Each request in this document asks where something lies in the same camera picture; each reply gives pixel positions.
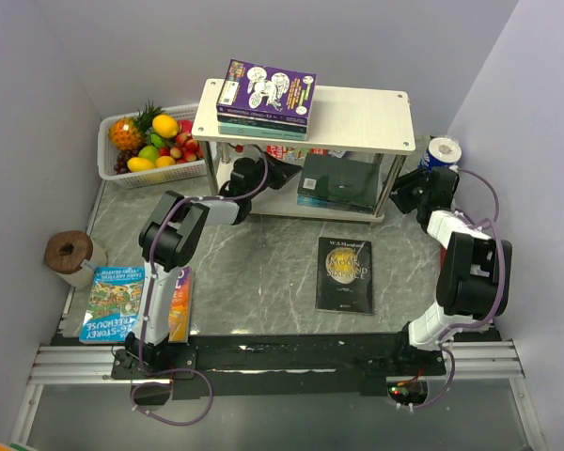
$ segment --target basket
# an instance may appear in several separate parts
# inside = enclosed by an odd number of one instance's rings
[[[194,119],[198,105],[170,106],[163,111],[176,120]],[[166,181],[189,179],[190,177],[204,176],[206,173],[205,162],[200,160],[192,163],[174,164],[149,171],[117,174],[114,166],[117,163],[119,150],[113,146],[109,139],[109,128],[122,117],[136,117],[137,113],[128,115],[111,116],[101,122],[98,131],[98,173],[101,179],[110,180],[123,188],[137,188],[140,186],[154,185]],[[215,159],[217,153],[215,143],[211,143],[211,155]]]

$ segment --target marble surface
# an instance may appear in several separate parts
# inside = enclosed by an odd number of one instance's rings
[[[426,140],[418,144],[402,174],[417,165]],[[391,161],[384,157],[383,167]],[[209,187],[205,177],[133,190],[106,183],[91,236],[110,266],[142,265],[138,233],[166,190],[196,195]],[[372,241],[373,316],[315,310],[318,237]],[[251,215],[240,225],[207,227],[190,266],[192,334],[395,332],[431,304],[439,244],[414,212],[402,215],[389,201],[377,225]],[[76,290],[64,336],[79,335],[88,293]]]

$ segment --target orange book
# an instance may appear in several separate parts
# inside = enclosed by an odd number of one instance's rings
[[[169,309],[169,342],[186,343],[190,333],[190,300],[192,298],[192,269],[182,268],[173,291]]]

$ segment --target black book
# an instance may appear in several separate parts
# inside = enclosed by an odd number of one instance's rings
[[[320,237],[316,310],[372,315],[372,243]]]
[[[297,194],[299,203],[313,198],[332,208],[372,213],[376,206],[380,166],[344,158],[330,158],[309,153],[305,157]]]

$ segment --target shelf top board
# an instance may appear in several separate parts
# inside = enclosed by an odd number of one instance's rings
[[[207,80],[192,130],[200,141],[344,149],[410,155],[415,150],[410,101],[403,91],[316,86],[306,141],[221,134],[215,104],[224,80]]]

